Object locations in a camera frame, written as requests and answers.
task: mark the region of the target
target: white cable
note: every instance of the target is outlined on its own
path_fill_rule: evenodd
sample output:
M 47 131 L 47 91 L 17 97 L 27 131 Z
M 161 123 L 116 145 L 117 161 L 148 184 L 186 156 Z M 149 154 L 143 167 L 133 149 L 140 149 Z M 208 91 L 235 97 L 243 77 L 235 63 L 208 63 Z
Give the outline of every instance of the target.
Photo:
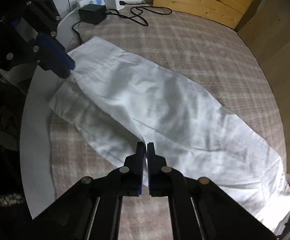
M 72 10 L 69 14 L 67 14 L 59 23 L 58 23 L 58 25 L 57 25 L 57 31 L 58 31 L 58 28 L 60 27 L 60 25 L 64 22 L 64 20 L 68 17 L 68 16 L 70 16 L 70 15 L 72 15 L 74 12 L 77 12 L 79 10 L 79 8 L 77 7 L 77 8 L 75 8 L 74 10 Z

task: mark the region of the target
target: checkered fabric surface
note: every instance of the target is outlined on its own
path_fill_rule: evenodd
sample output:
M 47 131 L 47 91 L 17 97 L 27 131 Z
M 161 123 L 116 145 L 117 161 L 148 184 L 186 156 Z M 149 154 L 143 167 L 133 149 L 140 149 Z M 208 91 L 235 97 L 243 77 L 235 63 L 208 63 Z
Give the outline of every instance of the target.
M 128 15 L 128 8 L 121 13 Z M 81 23 L 83 41 L 98 36 L 176 71 L 205 87 L 223 106 L 264 138 L 286 164 L 282 121 L 274 95 L 254 56 L 230 28 L 198 16 L 145 11 L 149 27 L 110 15 L 99 25 Z M 69 47 L 79 45 L 75 37 Z M 115 167 L 83 140 L 77 129 L 53 115 L 51 165 L 59 197 L 81 177 L 98 178 Z M 124 197 L 119 239 L 173 239 L 166 198 Z

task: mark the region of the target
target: black power adapter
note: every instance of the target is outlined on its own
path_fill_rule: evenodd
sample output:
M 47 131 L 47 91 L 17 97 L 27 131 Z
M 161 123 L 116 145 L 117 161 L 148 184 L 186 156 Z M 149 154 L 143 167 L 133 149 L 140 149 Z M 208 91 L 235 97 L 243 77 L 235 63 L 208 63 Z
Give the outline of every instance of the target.
M 106 6 L 88 4 L 78 10 L 81 22 L 97 25 L 107 18 Z

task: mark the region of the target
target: white cloth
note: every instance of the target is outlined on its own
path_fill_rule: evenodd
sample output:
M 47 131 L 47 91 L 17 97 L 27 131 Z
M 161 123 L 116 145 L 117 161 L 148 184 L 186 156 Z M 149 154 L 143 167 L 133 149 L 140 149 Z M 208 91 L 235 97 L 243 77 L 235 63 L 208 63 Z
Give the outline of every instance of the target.
M 184 176 L 210 178 L 270 230 L 288 213 L 280 156 L 202 86 L 98 37 L 69 55 L 76 68 L 50 106 L 113 165 L 134 153 L 130 131 Z

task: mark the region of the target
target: metal screw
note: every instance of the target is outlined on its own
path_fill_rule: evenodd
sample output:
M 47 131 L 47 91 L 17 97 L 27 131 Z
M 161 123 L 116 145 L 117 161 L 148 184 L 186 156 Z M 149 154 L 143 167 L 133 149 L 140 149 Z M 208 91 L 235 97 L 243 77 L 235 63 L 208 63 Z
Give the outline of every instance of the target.
M 92 178 L 90 178 L 90 177 L 83 177 L 82 178 L 83 184 L 90 184 L 91 182 L 92 182 Z
M 39 51 L 39 47 L 37 45 L 33 46 L 32 51 L 33 52 L 38 52 Z
M 199 182 L 200 184 L 206 185 L 206 184 L 209 183 L 209 178 L 207 178 L 207 177 L 200 177 L 200 178 L 198 179 L 198 182 Z
M 172 168 L 170 166 L 163 166 L 161 170 L 164 173 L 169 173 L 172 171 Z
M 10 52 L 10 53 L 8 53 L 8 54 L 6 55 L 6 59 L 7 59 L 7 60 L 12 60 L 13 57 L 14 57 L 14 54 L 13 54 L 12 52 Z
M 120 173 L 128 173 L 129 172 L 129 167 L 123 166 L 119 168 Z

